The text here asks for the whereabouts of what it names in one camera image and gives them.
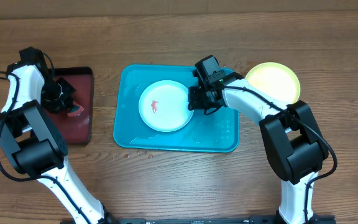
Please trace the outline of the black and pink sponge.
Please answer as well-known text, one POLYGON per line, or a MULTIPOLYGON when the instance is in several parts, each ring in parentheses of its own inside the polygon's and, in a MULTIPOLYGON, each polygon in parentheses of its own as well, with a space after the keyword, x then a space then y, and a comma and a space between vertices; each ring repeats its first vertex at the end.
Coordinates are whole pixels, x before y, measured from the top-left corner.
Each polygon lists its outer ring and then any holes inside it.
POLYGON ((68 117, 77 117, 84 111, 84 108, 81 105, 74 104, 72 108, 68 110, 68 117))

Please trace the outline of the light blue plate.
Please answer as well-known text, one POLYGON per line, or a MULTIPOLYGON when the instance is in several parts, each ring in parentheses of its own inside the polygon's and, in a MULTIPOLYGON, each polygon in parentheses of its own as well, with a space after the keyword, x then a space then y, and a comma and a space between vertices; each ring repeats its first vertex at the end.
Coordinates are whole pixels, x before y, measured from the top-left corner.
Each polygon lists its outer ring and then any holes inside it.
POLYGON ((188 88, 172 80, 149 85, 140 96, 139 114, 156 131, 167 133, 183 128, 193 116, 188 109, 188 88))

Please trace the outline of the yellow-green plate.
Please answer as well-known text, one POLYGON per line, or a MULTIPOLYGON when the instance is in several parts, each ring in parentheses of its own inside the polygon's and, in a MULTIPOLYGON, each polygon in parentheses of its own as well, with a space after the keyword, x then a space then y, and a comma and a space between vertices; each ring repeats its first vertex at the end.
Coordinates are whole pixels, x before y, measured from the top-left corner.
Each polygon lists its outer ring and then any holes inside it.
POLYGON ((297 102, 300 97, 301 85, 297 75, 280 63, 260 63, 248 71, 246 80, 254 88, 289 104, 297 102))

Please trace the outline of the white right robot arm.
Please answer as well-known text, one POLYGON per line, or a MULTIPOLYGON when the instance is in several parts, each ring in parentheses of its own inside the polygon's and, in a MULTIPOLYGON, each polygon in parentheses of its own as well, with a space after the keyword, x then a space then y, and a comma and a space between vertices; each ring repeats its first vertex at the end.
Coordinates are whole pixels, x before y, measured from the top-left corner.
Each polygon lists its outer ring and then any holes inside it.
POLYGON ((196 63, 193 76, 198 84, 189 90, 190 111, 210 115, 227 107, 259 125, 267 160, 281 180, 280 206, 268 223, 335 223, 312 210, 314 183, 333 174, 337 158, 309 105, 267 95, 242 75, 225 72, 213 55, 196 63))

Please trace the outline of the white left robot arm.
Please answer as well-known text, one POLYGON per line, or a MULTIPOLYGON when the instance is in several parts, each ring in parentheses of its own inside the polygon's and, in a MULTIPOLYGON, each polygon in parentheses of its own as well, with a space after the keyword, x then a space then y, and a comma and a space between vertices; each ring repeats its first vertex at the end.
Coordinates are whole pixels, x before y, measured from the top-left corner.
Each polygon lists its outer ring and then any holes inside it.
POLYGON ((72 223, 117 223, 75 174, 68 142, 91 139, 94 77, 89 67, 55 68, 39 49, 0 71, 9 80, 0 112, 0 171, 9 179, 38 180, 73 217, 72 223))

